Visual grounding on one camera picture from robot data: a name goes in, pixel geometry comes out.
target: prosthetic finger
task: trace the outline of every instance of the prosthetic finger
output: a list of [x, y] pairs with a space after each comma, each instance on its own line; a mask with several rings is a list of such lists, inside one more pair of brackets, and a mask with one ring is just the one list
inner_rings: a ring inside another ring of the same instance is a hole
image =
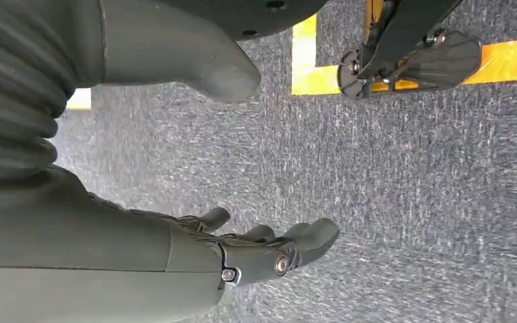
[[310, 224], [308, 223], [299, 223], [288, 229], [286, 233], [284, 234], [285, 238], [288, 239], [296, 239], [304, 230], [308, 229], [310, 227]]
[[247, 233], [245, 233], [244, 236], [247, 237], [249, 240], [255, 242], [266, 242], [267, 240], [276, 238], [273, 229], [268, 225], [263, 224], [257, 225], [256, 227], [252, 228]]
[[319, 219], [306, 228], [295, 239], [296, 248], [301, 256], [299, 266], [305, 266], [324, 256], [338, 235], [339, 229], [330, 219]]
[[177, 220], [181, 226], [196, 232], [204, 232], [206, 234], [218, 230], [231, 219], [229, 212], [222, 207], [216, 207], [210, 210], [202, 217], [179, 217]]

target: metal bolt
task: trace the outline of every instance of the metal bolt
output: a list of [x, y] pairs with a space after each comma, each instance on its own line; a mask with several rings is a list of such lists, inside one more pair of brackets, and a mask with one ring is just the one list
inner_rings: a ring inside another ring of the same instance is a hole
[[435, 45], [441, 45], [447, 39], [447, 34], [445, 32], [439, 32], [437, 36], [435, 36]]
[[288, 258], [286, 255], [281, 254], [275, 263], [275, 272], [277, 275], [282, 276], [288, 271]]
[[237, 277], [237, 272], [234, 269], [223, 269], [221, 273], [221, 278], [224, 281], [234, 281]]

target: bionic hand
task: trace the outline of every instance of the bionic hand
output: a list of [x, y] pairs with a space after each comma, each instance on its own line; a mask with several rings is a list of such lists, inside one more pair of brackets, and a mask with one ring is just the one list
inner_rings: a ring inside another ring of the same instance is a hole
[[329, 219], [213, 236], [223, 209], [125, 210], [52, 166], [45, 138], [76, 87], [166, 81], [232, 102], [260, 75], [215, 24], [163, 1], [0, 0], [0, 322], [181, 319], [226, 283], [277, 279], [331, 247]]

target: yellow floor marking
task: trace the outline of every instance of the yellow floor marking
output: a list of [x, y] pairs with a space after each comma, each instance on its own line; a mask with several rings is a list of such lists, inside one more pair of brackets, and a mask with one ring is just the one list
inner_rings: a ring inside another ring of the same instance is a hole
[[[316, 66], [316, 15], [294, 26], [292, 32], [292, 94], [339, 94], [338, 66]], [[483, 46], [481, 69], [463, 84], [503, 81], [517, 81], [517, 40]]]
[[91, 89], [77, 89], [72, 98], [67, 102], [66, 107], [68, 110], [91, 110]]

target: yellow tape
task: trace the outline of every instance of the yellow tape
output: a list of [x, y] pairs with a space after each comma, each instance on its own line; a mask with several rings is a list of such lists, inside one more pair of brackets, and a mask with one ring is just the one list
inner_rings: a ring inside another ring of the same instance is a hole
[[480, 70], [463, 84], [517, 81], [517, 40], [483, 46]]
[[[316, 66], [316, 15], [294, 26], [292, 32], [292, 94], [339, 94], [337, 66]], [[463, 84], [503, 81], [517, 81], [517, 40], [483, 46], [480, 70]], [[385, 86], [377, 84], [375, 90]], [[414, 86], [402, 81], [396, 83], [397, 89]]]

